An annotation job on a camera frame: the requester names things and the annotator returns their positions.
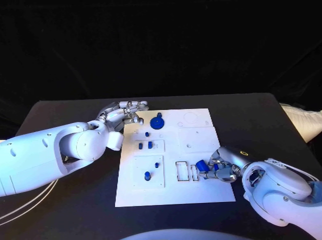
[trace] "black table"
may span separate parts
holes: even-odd
[[[122,100],[146,100],[151,110],[208,108],[223,146],[244,149],[260,160],[274,158],[322,180],[322,167],[273,95],[266,93],[40,101],[18,135],[90,121],[103,106]],[[299,227],[282,228],[266,222],[243,198],[240,181],[231,184],[236,202],[115,207],[119,157],[119,152],[106,149],[92,165],[62,178],[41,204],[0,226],[0,239],[119,239],[172,228],[214,230],[251,239],[312,239]],[[0,198],[0,216],[43,189]]]

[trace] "black backdrop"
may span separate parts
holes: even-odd
[[[322,6],[53,3],[0,1],[0,138],[41,100],[272,92],[322,108]]]

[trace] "small blue part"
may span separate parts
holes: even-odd
[[[151,179],[151,174],[149,172],[145,172],[145,180],[149,181],[149,179]]]
[[[204,172],[210,171],[210,168],[208,168],[204,160],[200,160],[195,165],[197,165],[197,168],[200,171],[204,171]]]
[[[151,125],[151,128],[155,130],[164,127],[162,113],[156,113],[156,117],[151,119],[149,125]]]

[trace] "white bag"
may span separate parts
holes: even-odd
[[[305,142],[309,142],[322,131],[322,111],[305,111],[287,104],[280,106]]]

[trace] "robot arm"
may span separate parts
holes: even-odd
[[[214,152],[208,165],[211,171],[200,175],[233,182],[241,177],[244,198],[257,214],[274,225],[297,225],[318,240],[322,240],[322,182],[274,159],[254,161],[249,153],[228,147]],[[289,170],[305,174],[312,182]]]
[[[144,123],[145,101],[113,102],[96,120],[17,136],[0,143],[0,197],[33,190],[119,150],[125,124]]]

